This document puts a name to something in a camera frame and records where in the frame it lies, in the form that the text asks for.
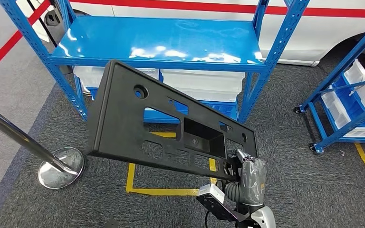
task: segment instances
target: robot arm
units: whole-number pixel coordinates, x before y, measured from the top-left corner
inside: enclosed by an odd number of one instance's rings
[[[240,181],[227,183],[223,191],[214,184],[205,185],[197,200],[217,219],[236,222],[237,227],[275,228],[272,210],[264,205],[264,163],[241,150],[235,150],[233,156],[241,163]],[[237,203],[235,210],[223,205],[225,195]]]

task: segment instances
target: blue storage rack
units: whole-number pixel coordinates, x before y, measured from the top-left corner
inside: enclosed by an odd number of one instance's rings
[[[87,110],[81,90],[75,93],[59,66],[103,67],[110,59],[119,59],[140,68],[248,73],[240,114],[234,110],[230,114],[242,123],[247,120],[309,0],[285,0],[287,14],[271,51],[262,61],[258,43],[268,2],[258,1],[252,21],[230,21],[76,16],[68,0],[58,0],[66,32],[50,54],[16,0],[0,0],[83,119],[87,118]],[[253,74],[258,77],[251,88]]]
[[[357,92],[351,94],[358,86],[365,85],[365,81],[350,84],[344,76],[344,71],[354,62],[354,60],[365,50],[365,36],[349,52],[349,54],[335,67],[328,77],[317,87],[317,89],[308,97],[303,104],[294,109],[297,113],[305,113],[310,110],[311,115],[316,122],[322,141],[310,144],[310,149],[318,153],[324,152],[324,148],[335,142],[360,142],[365,143],[365,137],[344,137],[348,132],[356,127],[365,127],[365,107],[362,104]],[[321,96],[325,93],[335,91],[341,103],[346,109],[351,121],[345,126],[338,129],[335,120],[328,110]],[[331,135],[327,135],[314,107],[315,102],[320,101],[323,109],[328,116],[328,120],[334,130]]]

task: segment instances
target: black plastic panel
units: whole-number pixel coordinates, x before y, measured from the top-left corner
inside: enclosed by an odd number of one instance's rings
[[[188,106],[188,115],[176,111],[173,102]],[[180,120],[176,140],[144,129],[146,107]],[[219,122],[231,130],[221,130]],[[251,129],[117,60],[106,65],[96,100],[89,109],[88,127],[93,156],[219,179],[236,181],[238,178],[224,171],[224,164],[237,169],[227,158],[227,139],[243,145],[246,153],[257,156]],[[145,153],[142,144],[147,141],[162,146],[163,155],[153,157]],[[176,154],[181,151],[188,153],[188,162],[176,162]],[[217,171],[196,166],[195,158],[199,155],[217,160]]]

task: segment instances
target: cable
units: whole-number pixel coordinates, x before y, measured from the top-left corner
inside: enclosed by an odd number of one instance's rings
[[[208,215],[210,211],[207,211],[205,214],[205,228],[208,228]]]

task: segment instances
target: blue shelf board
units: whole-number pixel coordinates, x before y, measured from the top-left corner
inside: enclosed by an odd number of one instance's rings
[[[252,21],[79,16],[49,57],[55,64],[222,71],[264,70]]]

